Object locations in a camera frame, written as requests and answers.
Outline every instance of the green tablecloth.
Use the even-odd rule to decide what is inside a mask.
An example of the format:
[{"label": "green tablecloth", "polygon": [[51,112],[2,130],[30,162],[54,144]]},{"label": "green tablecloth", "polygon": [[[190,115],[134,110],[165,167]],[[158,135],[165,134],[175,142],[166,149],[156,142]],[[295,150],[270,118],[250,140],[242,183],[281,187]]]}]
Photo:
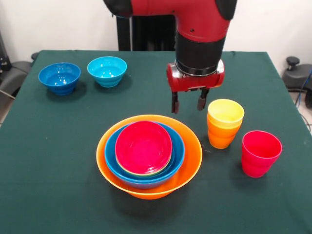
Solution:
[{"label": "green tablecloth", "polygon": [[[103,89],[87,73],[89,61],[118,56],[128,63],[119,86]],[[227,52],[217,98],[238,101],[243,125],[226,150],[207,139],[199,92],[180,94],[171,114],[166,64],[172,52],[43,51],[0,128],[0,233],[311,233],[312,138],[266,53]],[[38,81],[54,62],[82,69],[74,93],[58,97]],[[174,117],[205,147],[198,174],[185,187],[153,201],[110,185],[96,164],[96,147],[114,123],[139,114]],[[240,168],[241,139],[270,131],[283,153],[260,179]]]}]

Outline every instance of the cup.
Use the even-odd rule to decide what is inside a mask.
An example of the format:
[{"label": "cup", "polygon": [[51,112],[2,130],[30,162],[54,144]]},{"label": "cup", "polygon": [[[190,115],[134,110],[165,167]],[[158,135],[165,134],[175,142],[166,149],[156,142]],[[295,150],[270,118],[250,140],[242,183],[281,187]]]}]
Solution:
[{"label": "cup", "polygon": [[208,106],[207,125],[210,144],[217,149],[229,147],[244,117],[244,109],[237,102],[218,99]]},{"label": "cup", "polygon": [[237,127],[244,115],[244,108],[233,100],[217,99],[208,106],[208,119],[220,127]]},{"label": "cup", "polygon": [[267,173],[282,153],[282,143],[271,133],[250,131],[242,139],[242,169],[252,178]]}]

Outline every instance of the blue bowl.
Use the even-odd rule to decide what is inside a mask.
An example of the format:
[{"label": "blue bowl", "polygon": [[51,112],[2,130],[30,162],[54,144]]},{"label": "blue bowl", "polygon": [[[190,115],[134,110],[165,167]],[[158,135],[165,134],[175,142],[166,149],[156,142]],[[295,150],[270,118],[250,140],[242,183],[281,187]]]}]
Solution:
[{"label": "blue bowl", "polygon": [[53,93],[63,96],[73,92],[80,77],[81,69],[72,63],[54,63],[43,68],[39,81]]},{"label": "blue bowl", "polygon": [[117,57],[100,57],[88,64],[88,72],[96,82],[105,88],[119,84],[127,70],[127,63]]},{"label": "blue bowl", "polygon": [[140,177],[127,173],[118,165],[115,155],[115,143],[120,132],[128,125],[125,125],[115,131],[106,143],[105,160],[107,166],[115,176],[131,187],[138,189],[151,189],[158,187],[169,180],[178,171],[183,163],[185,156],[185,146],[181,136],[171,127],[162,123],[159,124],[163,126],[169,133],[173,146],[170,162],[159,174],[148,177]]}]

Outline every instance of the yellow cup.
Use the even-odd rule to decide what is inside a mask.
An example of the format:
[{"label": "yellow cup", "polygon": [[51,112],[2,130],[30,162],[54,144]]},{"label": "yellow cup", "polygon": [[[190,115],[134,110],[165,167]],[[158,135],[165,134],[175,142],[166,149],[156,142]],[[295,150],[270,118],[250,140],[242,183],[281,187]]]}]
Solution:
[{"label": "yellow cup", "polygon": [[229,99],[217,99],[208,106],[208,118],[221,128],[234,128],[241,124],[245,115],[244,108]]}]

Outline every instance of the floor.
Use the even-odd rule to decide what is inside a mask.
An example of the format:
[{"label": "floor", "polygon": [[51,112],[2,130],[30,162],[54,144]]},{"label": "floor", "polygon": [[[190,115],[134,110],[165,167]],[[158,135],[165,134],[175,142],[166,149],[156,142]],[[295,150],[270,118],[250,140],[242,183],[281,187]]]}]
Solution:
[{"label": "floor", "polygon": [[[293,101],[295,102],[295,100],[298,97],[298,93],[290,93]],[[306,123],[307,128],[310,130],[311,134],[312,134],[312,109],[308,109],[306,108],[306,104],[304,103],[304,99],[305,99],[305,94],[302,93],[301,94],[301,104],[298,108],[299,113],[305,118],[303,118],[303,121]]]},{"label": "floor", "polygon": [[1,101],[3,101],[3,103],[4,103],[3,105],[0,106],[0,127],[1,127],[2,123],[5,120],[6,115],[9,113],[9,111],[11,109],[11,106],[13,104],[13,100],[3,97],[2,96],[3,94],[0,94],[0,95],[1,95],[1,97],[0,97]]},{"label": "floor", "polygon": [[[291,95],[293,101],[295,102],[295,100],[298,96],[298,93],[290,93],[290,95]],[[305,94],[302,93],[301,105],[299,106],[298,111],[307,119],[308,123],[311,124],[310,127],[312,129],[312,109],[306,108],[305,103],[304,103],[304,98],[305,98]],[[3,105],[2,107],[0,107],[0,127],[1,127],[2,123],[5,121],[5,117],[8,114],[8,112],[10,111],[12,104],[13,104],[13,100],[8,99],[6,101],[6,104]]]}]

